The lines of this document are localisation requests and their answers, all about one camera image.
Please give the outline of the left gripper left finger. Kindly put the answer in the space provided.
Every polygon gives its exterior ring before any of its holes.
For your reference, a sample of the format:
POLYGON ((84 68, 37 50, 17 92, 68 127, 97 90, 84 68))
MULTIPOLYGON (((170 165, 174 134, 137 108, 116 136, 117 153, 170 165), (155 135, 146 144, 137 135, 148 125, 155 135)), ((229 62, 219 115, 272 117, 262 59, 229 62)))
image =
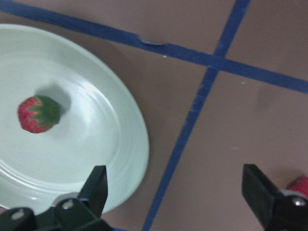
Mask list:
POLYGON ((106 166, 95 166, 77 198, 97 217, 103 212, 107 200, 106 166))

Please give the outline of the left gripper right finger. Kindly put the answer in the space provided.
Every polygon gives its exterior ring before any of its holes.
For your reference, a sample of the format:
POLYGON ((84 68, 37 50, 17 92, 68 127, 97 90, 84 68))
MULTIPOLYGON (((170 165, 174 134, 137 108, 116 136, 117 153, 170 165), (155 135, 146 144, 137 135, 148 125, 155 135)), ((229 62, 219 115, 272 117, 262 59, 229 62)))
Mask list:
POLYGON ((284 194, 255 165, 244 164, 242 195, 263 228, 267 228, 284 194))

